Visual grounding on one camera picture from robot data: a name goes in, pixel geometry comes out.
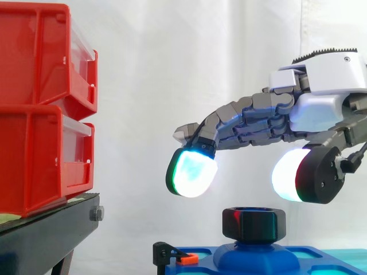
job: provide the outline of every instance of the illuminated fingertip pad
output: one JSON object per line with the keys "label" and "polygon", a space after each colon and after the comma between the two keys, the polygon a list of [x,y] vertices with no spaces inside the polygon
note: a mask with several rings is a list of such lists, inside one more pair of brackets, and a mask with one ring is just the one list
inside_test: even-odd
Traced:
{"label": "illuminated fingertip pad", "polygon": [[173,187],[183,197],[200,196],[209,188],[217,170],[217,163],[210,157],[184,151],[178,158],[173,174]]}
{"label": "illuminated fingertip pad", "polygon": [[310,152],[309,149],[294,149],[286,153],[274,167],[272,184],[275,192],[283,199],[301,202],[296,190],[297,169]]}

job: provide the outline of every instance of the white wall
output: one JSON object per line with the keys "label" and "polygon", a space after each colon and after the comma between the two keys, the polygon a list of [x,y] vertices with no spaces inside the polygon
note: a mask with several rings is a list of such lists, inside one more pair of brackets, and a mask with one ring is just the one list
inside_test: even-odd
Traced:
{"label": "white wall", "polygon": [[196,199],[171,195],[165,172],[177,126],[260,92],[268,73],[326,47],[366,52],[366,2],[306,0],[68,0],[99,52],[95,192],[105,220],[75,251],[73,274],[154,274],[151,246],[220,245],[221,211],[280,208],[281,242],[318,248],[367,245],[366,164],[329,205],[291,203],[272,190],[277,160],[294,144],[217,154],[219,171]]}

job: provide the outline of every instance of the black hexagonal nut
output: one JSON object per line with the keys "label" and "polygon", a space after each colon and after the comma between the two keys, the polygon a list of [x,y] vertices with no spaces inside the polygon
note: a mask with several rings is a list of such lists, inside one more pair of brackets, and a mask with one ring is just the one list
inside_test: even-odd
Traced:
{"label": "black hexagonal nut", "polygon": [[286,213],[270,208],[227,208],[222,225],[228,238],[247,245],[268,245],[286,236]]}

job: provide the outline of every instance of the black bracket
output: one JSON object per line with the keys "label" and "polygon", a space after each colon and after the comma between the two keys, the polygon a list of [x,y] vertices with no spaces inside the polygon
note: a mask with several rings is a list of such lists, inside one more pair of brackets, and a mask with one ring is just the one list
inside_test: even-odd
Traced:
{"label": "black bracket", "polygon": [[180,260],[184,257],[190,257],[190,255],[168,243],[156,242],[153,244],[153,264],[157,266],[157,275],[165,275],[166,265],[170,264],[171,258]]}

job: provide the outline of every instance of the stacked drawer unit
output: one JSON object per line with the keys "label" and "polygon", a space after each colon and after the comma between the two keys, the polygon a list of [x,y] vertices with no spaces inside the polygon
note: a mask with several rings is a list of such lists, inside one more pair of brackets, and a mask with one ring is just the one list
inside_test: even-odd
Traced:
{"label": "stacked drawer unit", "polygon": [[63,4],[0,2],[0,214],[93,187],[97,52]]}

